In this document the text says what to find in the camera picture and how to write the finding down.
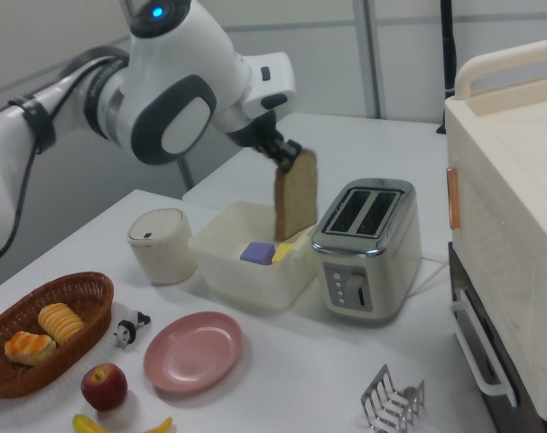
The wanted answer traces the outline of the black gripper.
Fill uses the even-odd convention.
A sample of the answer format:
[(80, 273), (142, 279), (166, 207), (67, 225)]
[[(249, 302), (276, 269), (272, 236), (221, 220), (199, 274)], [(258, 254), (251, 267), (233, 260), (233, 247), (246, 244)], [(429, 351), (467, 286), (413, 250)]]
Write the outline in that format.
[(297, 158), (302, 146), (294, 140), (284, 141), (276, 129), (252, 132), (252, 146), (270, 159), (274, 159), (277, 170), (288, 173), (292, 168), (292, 158)]

